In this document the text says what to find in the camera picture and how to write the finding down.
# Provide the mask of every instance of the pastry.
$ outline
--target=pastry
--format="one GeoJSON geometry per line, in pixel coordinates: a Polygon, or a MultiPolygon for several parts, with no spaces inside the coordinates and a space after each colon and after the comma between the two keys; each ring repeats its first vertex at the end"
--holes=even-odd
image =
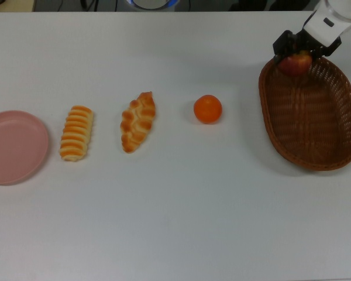
{"type": "Polygon", "coordinates": [[[94,113],[82,105],[73,106],[66,118],[60,143],[60,156],[65,161],[78,161],[87,153],[94,113]]]}
{"type": "Polygon", "coordinates": [[[146,139],[152,128],[156,107],[152,92],[143,92],[138,99],[130,102],[130,106],[122,113],[121,141],[126,153],[134,152],[146,139]]]}

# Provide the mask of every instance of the cable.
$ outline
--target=cable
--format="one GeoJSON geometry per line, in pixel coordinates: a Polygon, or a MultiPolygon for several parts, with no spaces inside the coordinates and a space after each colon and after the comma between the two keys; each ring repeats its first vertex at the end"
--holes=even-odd
{"type": "Polygon", "coordinates": [[[61,7],[63,6],[63,4],[64,4],[64,0],[61,0],[60,6],[58,6],[58,9],[57,9],[58,12],[61,10],[61,7]]]}
{"type": "Polygon", "coordinates": [[[91,2],[91,4],[88,6],[88,8],[85,10],[86,12],[89,12],[93,4],[95,3],[95,0],[91,2]]]}
{"type": "Polygon", "coordinates": [[[97,12],[97,11],[98,11],[98,5],[99,5],[99,0],[95,0],[94,12],[97,12]]]}

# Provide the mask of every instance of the plate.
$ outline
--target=plate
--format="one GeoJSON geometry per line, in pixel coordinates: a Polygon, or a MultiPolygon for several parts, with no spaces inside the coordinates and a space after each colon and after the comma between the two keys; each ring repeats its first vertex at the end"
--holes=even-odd
{"type": "Polygon", "coordinates": [[[35,116],[0,112],[0,184],[13,184],[33,174],[48,150],[48,133],[35,116]]]}

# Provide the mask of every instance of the apple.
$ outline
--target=apple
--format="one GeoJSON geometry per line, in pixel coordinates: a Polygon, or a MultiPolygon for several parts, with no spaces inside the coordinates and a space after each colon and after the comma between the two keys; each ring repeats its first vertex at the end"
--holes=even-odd
{"type": "Polygon", "coordinates": [[[300,51],[284,58],[278,64],[278,69],[285,75],[296,77],[305,74],[312,64],[312,57],[308,51],[300,51]]]}

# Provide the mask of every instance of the basket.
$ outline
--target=basket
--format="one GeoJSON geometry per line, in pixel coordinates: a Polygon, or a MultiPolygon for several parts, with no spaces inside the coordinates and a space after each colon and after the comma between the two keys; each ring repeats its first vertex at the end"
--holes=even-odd
{"type": "Polygon", "coordinates": [[[294,78],[270,60],[259,91],[266,131],[281,156],[317,171],[351,162],[351,85],[333,63],[318,59],[294,78]]]}

